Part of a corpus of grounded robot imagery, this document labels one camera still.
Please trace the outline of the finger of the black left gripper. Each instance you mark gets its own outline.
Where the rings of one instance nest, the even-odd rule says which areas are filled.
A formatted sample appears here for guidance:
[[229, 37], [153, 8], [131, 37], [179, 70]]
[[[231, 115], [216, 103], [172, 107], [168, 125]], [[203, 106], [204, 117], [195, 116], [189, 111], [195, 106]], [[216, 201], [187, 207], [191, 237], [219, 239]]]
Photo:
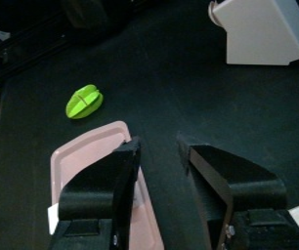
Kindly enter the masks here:
[[48, 250], [129, 250], [137, 137], [87, 167], [64, 186]]
[[280, 177], [192, 137], [179, 135], [177, 145], [205, 250], [299, 250], [299, 225]]

